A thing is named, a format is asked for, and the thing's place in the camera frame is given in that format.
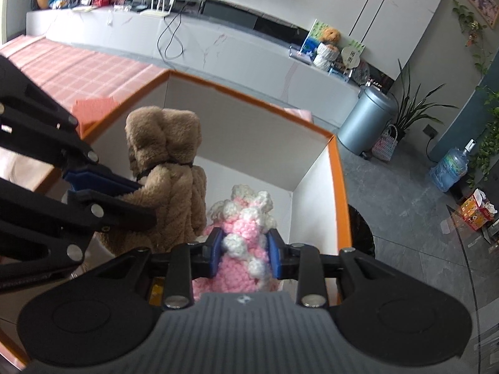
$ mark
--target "blue gripper pad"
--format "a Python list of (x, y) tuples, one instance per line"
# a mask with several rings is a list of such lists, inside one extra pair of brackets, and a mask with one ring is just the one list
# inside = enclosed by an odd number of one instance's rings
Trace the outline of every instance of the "blue gripper pad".
[(279, 236), (278, 238), (274, 235), (276, 234), (275, 229), (271, 229), (267, 233), (267, 244), (268, 244), (268, 254), (270, 260), (270, 269), (272, 270), (272, 276), (278, 280), (281, 279), (281, 261), (279, 256), (279, 242), (283, 240)]
[(118, 175), (101, 175), (89, 170), (69, 170), (63, 176), (73, 191), (94, 190), (111, 197), (129, 194), (142, 187), (139, 183)]
[(213, 231), (211, 234), (215, 235), (214, 238), (208, 238), (208, 240), (213, 241), (210, 251), (210, 277), (213, 278), (218, 272), (221, 257), (221, 241), (224, 238), (224, 231), (217, 229), (216, 232)]

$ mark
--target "black ribbon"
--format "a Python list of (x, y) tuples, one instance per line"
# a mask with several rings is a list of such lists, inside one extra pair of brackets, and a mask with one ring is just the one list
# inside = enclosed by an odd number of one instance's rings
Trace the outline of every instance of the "black ribbon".
[(136, 177), (136, 181), (138, 182), (139, 180), (141, 180), (143, 177), (147, 177), (152, 171), (153, 171), (153, 168), (156, 167), (156, 166), (159, 166), (159, 165), (166, 165), (166, 164), (171, 164), (171, 165), (179, 165), (179, 166), (189, 166), (190, 168), (192, 168), (192, 166), (194, 166), (193, 162), (189, 162), (189, 163), (180, 163), (179, 161), (175, 160), (175, 159), (168, 159), (167, 161), (159, 161), (157, 163), (154, 163), (151, 167), (149, 168), (146, 168), (145, 170), (141, 171), (137, 177)]

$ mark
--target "trash can lid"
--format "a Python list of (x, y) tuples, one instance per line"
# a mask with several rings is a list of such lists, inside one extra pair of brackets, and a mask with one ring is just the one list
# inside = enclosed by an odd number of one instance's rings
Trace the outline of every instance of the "trash can lid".
[(378, 107), (395, 115), (398, 111), (397, 103), (390, 97), (383, 94), (376, 87), (369, 86), (364, 90), (364, 93), (375, 103)]

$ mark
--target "green plant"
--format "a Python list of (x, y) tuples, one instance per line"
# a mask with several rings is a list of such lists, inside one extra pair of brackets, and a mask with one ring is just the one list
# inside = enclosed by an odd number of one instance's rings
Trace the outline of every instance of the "green plant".
[(402, 82), (403, 96), (399, 101), (395, 96), (395, 100), (397, 101), (398, 113), (395, 121), (395, 126), (399, 132), (405, 131), (408, 127), (410, 127), (415, 121), (419, 119), (429, 119), (430, 121), (443, 123), (440, 119), (431, 117), (426, 112), (430, 108), (433, 107), (445, 107), (445, 108), (457, 108), (453, 105), (447, 104), (437, 104), (435, 102), (427, 103), (428, 98), (433, 94), (440, 90), (445, 84), (440, 84), (436, 89), (431, 90), (426, 96), (418, 101), (418, 94), (421, 88), (421, 84), (419, 84), (416, 93), (411, 96), (411, 68), (409, 64), (407, 64), (407, 86), (406, 86), (406, 78), (404, 75), (404, 71), (402, 70), (402, 65), (399, 60), (399, 68), (400, 68), (400, 81)]
[[(488, 87), (477, 87), (477, 90), (485, 91), (487, 94), (484, 105), (488, 106), (491, 103), (499, 103), (499, 92), (495, 92)], [(492, 120), (487, 122), (486, 128), (483, 131), (483, 140), (478, 146), (478, 152), (470, 158), (468, 164), (468, 175), (470, 178), (466, 181), (470, 187), (475, 185), (475, 173), (480, 170), (484, 177), (483, 180), (488, 180), (490, 173), (491, 157), (499, 153), (499, 107), (490, 108)]]
[(475, 47), (477, 53), (473, 54), (476, 59), (475, 67), (482, 76), (485, 76), (488, 71), (488, 59), (492, 52), (485, 51), (485, 43), (483, 41), (483, 30), (487, 28), (486, 25), (480, 24), (475, 18), (475, 14), (469, 10), (466, 5), (462, 5), (458, 0), (453, 0), (454, 8), (452, 12), (458, 16), (461, 33), (468, 35), (466, 42), (467, 47)]

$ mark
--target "wooden picture frame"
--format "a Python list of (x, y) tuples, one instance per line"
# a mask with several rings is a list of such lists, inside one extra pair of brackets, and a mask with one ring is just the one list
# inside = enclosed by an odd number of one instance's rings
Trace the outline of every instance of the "wooden picture frame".
[(496, 0), (469, 0), (473, 7), (481, 14), (487, 25), (494, 28), (499, 18), (499, 4)]

